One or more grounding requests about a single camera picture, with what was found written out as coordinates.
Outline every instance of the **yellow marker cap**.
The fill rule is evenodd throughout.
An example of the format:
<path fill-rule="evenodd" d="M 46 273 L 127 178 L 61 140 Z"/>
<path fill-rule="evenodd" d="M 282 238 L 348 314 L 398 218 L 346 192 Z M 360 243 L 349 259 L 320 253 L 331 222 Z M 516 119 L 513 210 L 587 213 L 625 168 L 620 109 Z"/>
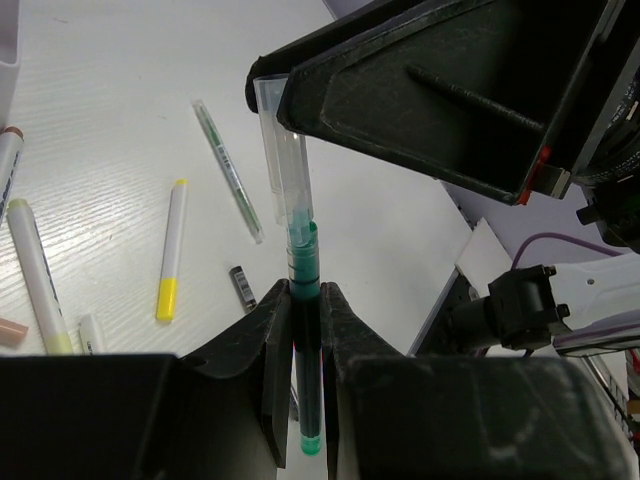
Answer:
<path fill-rule="evenodd" d="M 176 299 L 178 296 L 178 279 L 175 277 L 163 278 L 160 281 L 158 292 L 158 309 L 156 318 L 163 322 L 170 322 L 176 312 Z"/>

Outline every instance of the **white marker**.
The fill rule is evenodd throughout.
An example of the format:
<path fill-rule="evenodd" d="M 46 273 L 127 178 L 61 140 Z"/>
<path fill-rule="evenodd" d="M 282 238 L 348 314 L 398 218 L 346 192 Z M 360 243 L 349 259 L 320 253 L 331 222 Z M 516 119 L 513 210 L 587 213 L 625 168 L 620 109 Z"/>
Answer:
<path fill-rule="evenodd" d="M 158 308 L 156 318 L 165 322 L 173 320 L 176 311 L 178 294 L 178 270 L 180 268 L 180 247 L 184 233 L 184 222 L 187 215 L 187 181 L 178 180 L 171 190 L 171 205 L 167 236 L 164 240 L 164 258 L 160 291 L 158 292 Z"/>
<path fill-rule="evenodd" d="M 9 194 L 13 185 L 13 175 L 16 172 L 24 137 L 22 132 L 16 127 L 5 128 L 0 134 L 0 188 L 2 188 L 2 198 L 0 198 L 0 224 L 4 218 L 4 212 L 9 202 Z"/>
<path fill-rule="evenodd" d="M 71 355 L 71 339 L 62 318 L 36 220 L 26 200 L 11 200 L 7 219 L 47 353 Z"/>
<path fill-rule="evenodd" d="M 83 315 L 80 319 L 80 341 L 86 355 L 96 355 L 107 351 L 102 324 L 93 315 Z"/>

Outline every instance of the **white box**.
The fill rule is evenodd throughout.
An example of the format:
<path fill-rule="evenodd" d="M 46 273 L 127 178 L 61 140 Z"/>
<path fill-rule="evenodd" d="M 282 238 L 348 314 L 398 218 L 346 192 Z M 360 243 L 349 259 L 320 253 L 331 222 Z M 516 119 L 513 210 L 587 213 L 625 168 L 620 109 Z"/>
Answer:
<path fill-rule="evenodd" d="M 20 0 L 0 0 L 0 128 L 7 124 L 20 69 Z"/>

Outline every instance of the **white table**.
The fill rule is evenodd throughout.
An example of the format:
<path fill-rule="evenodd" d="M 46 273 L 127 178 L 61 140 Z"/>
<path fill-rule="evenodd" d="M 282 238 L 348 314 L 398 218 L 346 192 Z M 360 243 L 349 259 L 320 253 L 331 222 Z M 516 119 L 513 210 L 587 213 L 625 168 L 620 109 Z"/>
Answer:
<path fill-rule="evenodd" d="M 330 14 L 320 0 L 25 0 L 22 13 L 11 120 L 27 147 L 12 197 L 34 210 L 74 347 L 80 352 L 78 317 L 92 312 L 111 351 L 184 355 L 242 316 L 231 267 L 243 266 L 257 297 L 286 276 L 285 232 L 273 220 L 244 82 L 260 54 Z M 265 229 L 262 245 L 200 130 L 195 98 L 236 163 Z M 308 143 L 322 279 L 338 282 L 355 312 L 406 352 L 470 229 L 439 182 Z M 163 326 L 156 294 L 170 189 L 181 177 L 190 201 L 178 309 Z M 0 353 L 42 354 L 6 222 L 0 268 L 0 316 L 31 326 L 17 351 Z"/>

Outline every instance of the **transparent pen cap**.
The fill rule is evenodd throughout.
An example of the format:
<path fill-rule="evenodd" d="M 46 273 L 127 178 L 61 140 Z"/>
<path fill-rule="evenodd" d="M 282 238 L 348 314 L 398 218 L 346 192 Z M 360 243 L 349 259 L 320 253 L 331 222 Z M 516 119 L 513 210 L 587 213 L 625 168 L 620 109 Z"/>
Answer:
<path fill-rule="evenodd" d="M 313 219 L 307 146 L 304 135 L 290 132 L 276 118 L 287 75 L 256 78 L 253 84 L 276 222 L 287 227 L 293 246 L 303 246 L 311 238 Z"/>

